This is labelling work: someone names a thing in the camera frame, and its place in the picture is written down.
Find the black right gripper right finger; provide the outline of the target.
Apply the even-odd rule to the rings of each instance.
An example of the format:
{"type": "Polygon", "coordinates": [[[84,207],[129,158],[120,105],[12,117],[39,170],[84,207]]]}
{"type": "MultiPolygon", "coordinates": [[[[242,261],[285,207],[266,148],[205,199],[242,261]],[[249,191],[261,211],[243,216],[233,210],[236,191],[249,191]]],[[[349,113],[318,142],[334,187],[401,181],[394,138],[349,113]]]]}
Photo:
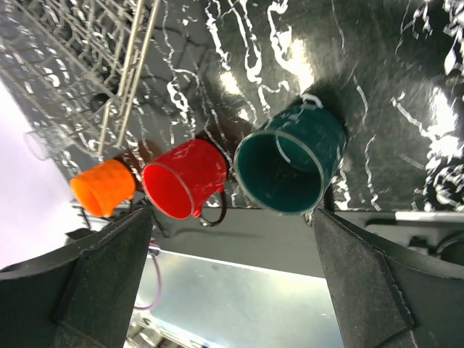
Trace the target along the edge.
{"type": "Polygon", "coordinates": [[[463,264],[420,254],[338,215],[313,215],[345,347],[462,347],[463,264]]]}

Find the red mug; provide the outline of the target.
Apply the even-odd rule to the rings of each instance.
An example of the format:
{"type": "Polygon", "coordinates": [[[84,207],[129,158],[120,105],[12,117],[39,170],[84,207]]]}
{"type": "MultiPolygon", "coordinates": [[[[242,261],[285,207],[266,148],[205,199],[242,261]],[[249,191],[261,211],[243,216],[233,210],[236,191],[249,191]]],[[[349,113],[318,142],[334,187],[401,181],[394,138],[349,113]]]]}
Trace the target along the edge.
{"type": "Polygon", "coordinates": [[[150,202],[177,220],[197,218],[205,227],[225,218],[225,182],[228,168],[222,152],[210,142],[194,138],[171,149],[142,170],[142,185],[150,202]],[[202,207],[214,194],[222,200],[220,217],[209,221],[202,207]]]}

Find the orange plastic cup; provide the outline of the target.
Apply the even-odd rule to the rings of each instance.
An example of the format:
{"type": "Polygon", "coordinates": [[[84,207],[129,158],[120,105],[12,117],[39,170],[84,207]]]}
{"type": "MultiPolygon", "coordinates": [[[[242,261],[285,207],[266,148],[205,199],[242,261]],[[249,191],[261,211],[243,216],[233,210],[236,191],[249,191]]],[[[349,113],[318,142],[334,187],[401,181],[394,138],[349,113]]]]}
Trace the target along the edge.
{"type": "Polygon", "coordinates": [[[85,210],[108,218],[120,203],[133,198],[136,181],[123,163],[111,159],[71,179],[70,188],[85,210]]]}

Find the clear plastic cup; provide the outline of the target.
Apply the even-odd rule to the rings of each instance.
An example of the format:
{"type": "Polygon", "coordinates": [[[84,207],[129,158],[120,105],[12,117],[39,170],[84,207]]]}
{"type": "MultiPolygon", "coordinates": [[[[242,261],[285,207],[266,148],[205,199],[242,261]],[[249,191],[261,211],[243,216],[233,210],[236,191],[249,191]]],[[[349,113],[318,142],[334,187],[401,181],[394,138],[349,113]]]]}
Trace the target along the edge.
{"type": "Polygon", "coordinates": [[[73,145],[73,140],[66,128],[51,125],[30,130],[23,135],[26,147],[40,161],[50,159],[73,145]]]}

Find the dark green mug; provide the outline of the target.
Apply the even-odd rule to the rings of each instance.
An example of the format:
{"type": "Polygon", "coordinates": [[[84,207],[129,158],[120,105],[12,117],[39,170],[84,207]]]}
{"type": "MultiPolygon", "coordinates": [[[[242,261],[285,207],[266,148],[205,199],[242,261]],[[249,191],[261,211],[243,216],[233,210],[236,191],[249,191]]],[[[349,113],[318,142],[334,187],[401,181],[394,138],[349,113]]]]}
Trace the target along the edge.
{"type": "Polygon", "coordinates": [[[303,215],[323,197],[347,145],[341,122],[314,104],[294,104],[239,144],[233,168],[261,208],[303,215]]]}

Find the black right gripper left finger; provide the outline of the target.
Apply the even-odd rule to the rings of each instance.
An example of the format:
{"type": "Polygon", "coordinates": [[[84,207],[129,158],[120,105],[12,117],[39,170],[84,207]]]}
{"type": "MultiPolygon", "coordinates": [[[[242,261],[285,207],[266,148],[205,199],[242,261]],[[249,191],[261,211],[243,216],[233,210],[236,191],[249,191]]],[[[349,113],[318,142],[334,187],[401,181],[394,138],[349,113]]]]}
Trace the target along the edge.
{"type": "Polygon", "coordinates": [[[2,347],[122,347],[146,262],[152,211],[1,270],[2,347]]]}

